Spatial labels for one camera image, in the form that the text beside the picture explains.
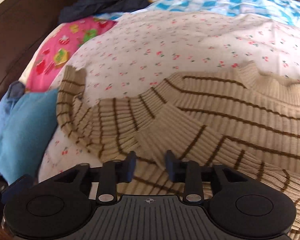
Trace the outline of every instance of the striped sweater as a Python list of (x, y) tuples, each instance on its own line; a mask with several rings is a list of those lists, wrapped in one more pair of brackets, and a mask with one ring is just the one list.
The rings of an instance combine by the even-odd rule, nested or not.
[[(164, 153), (200, 165), (220, 162), (288, 195), (300, 238), (300, 83), (260, 73), (253, 62), (219, 73), (175, 73), (133, 98), (81, 101), (84, 69), (67, 66), (57, 118), (64, 133), (101, 161), (137, 153), (133, 181), (118, 194), (178, 194)], [(205, 195), (211, 195), (204, 184)]]

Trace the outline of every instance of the pink fabric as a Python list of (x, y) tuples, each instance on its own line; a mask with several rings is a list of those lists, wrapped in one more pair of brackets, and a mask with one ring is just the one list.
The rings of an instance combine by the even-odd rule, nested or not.
[(26, 88), (31, 92), (45, 92), (70, 57), (88, 40), (110, 30), (117, 22), (90, 16), (66, 23), (40, 49)]

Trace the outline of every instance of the turtleneck collar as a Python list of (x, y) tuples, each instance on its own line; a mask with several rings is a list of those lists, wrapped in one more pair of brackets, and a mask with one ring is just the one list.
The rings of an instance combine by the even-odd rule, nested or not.
[(273, 73), (263, 73), (253, 61), (235, 68), (235, 72), (247, 88), (283, 103), (300, 106), (300, 82)]

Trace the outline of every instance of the black jacket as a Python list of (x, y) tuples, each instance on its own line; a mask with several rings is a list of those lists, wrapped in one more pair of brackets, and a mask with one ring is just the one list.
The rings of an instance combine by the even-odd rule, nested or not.
[(58, 23), (73, 22), (96, 13), (133, 12), (148, 5), (148, 0), (78, 0), (61, 10)]

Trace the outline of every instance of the white blanket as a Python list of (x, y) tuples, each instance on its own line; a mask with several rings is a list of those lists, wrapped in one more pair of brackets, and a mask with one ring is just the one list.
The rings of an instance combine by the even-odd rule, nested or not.
[[(110, 31), (84, 44), (68, 64), (86, 68), (83, 101), (93, 106), (100, 98), (137, 95), (176, 71), (218, 71), (250, 60), (263, 71), (300, 80), (300, 29), (251, 14), (124, 15)], [(58, 87), (62, 76), (63, 71), (51, 87)], [(39, 181), (83, 162), (101, 165), (93, 153), (79, 149), (57, 128)]]

